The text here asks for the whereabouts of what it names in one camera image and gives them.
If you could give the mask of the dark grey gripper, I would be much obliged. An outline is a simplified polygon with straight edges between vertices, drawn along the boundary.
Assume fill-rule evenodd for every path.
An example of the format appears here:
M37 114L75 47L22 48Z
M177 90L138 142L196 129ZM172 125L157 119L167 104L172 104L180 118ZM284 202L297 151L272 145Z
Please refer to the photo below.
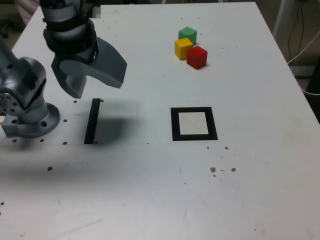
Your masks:
M98 37L86 50L56 53L51 68L60 87L71 97L80 99L87 83L86 76L121 88L127 62L111 44Z

